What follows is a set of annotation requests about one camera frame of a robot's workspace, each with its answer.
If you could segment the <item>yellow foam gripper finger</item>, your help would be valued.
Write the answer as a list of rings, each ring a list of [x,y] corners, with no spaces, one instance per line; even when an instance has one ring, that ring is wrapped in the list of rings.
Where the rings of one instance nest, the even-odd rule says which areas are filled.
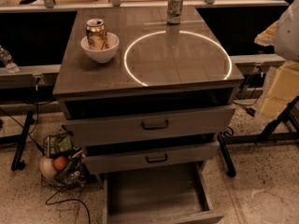
[[[287,104],[298,95],[299,62],[285,62],[276,71],[260,112],[265,117],[276,119]]]
[[[277,27],[278,22],[273,22],[269,27],[255,37],[254,43],[264,47],[273,46],[275,44]]]

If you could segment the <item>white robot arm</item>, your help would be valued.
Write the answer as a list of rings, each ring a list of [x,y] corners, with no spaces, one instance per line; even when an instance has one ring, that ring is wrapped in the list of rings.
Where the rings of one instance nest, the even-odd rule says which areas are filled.
[[[299,0],[294,0],[254,42],[273,46],[276,55],[285,60],[276,71],[261,107],[263,115],[276,118],[299,95]]]

